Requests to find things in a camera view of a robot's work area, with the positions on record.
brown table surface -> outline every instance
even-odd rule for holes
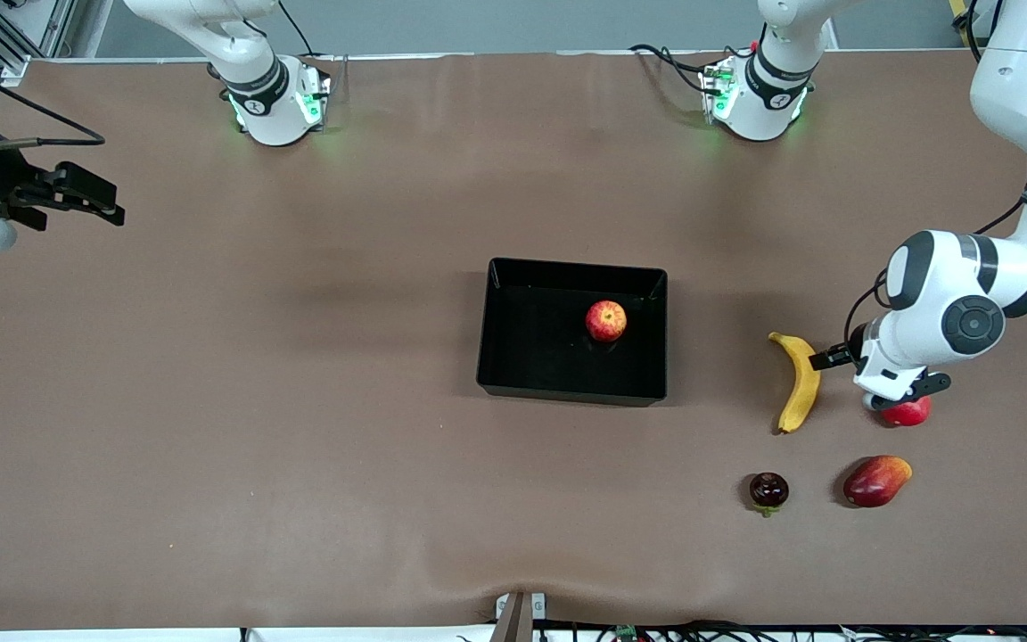
[[[841,369],[773,435],[767,332],[838,340],[902,239],[1022,187],[973,61],[828,54],[765,144],[646,61],[353,62],[288,149],[203,65],[34,64],[24,92],[110,142],[28,157],[113,180],[129,223],[0,254],[0,629],[460,625],[512,589],[582,620],[1027,622],[1027,318],[928,425],[877,425]],[[65,134],[5,99],[0,131]],[[668,269],[667,402],[485,394],[494,256]],[[879,454],[913,480],[844,506]],[[770,520],[739,492],[765,469]]]

apple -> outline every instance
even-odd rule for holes
[[[901,456],[871,456],[842,485],[850,503],[864,508],[885,506],[914,475]]]
[[[925,419],[929,418],[929,411],[933,409],[934,403],[924,396],[916,402],[900,403],[883,410],[882,418],[896,426],[916,426],[917,423],[925,422]]]
[[[597,301],[585,314],[585,328],[592,338],[602,342],[618,340],[624,333],[627,318],[624,309],[615,301]]]

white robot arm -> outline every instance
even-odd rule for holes
[[[969,96],[982,122],[1027,154],[1027,0],[1003,3]],[[1017,230],[1002,239],[937,230],[910,236],[888,262],[889,312],[812,365],[853,363],[872,408],[949,386],[926,367],[987,352],[1006,318],[1027,314],[1027,186],[1020,200]]]
[[[827,49],[823,25],[861,0],[759,0],[763,33],[700,74],[705,113],[750,141],[778,138],[799,117],[811,74]]]
[[[129,9],[196,47],[228,88],[237,121],[257,142],[288,145],[319,129],[330,78],[297,58],[277,56],[246,21],[276,0],[125,0]]]

yellow banana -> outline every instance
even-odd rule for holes
[[[795,385],[791,388],[791,398],[787,400],[787,406],[783,407],[779,415],[779,429],[784,433],[793,433],[807,419],[807,412],[814,406],[823,373],[811,369],[809,357],[814,354],[814,348],[806,341],[778,333],[771,333],[767,338],[782,345],[795,366]]]

black tray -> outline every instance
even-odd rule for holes
[[[585,329],[612,300],[627,327],[611,344]],[[478,385],[490,394],[649,406],[668,395],[668,273],[546,260],[490,261]]]

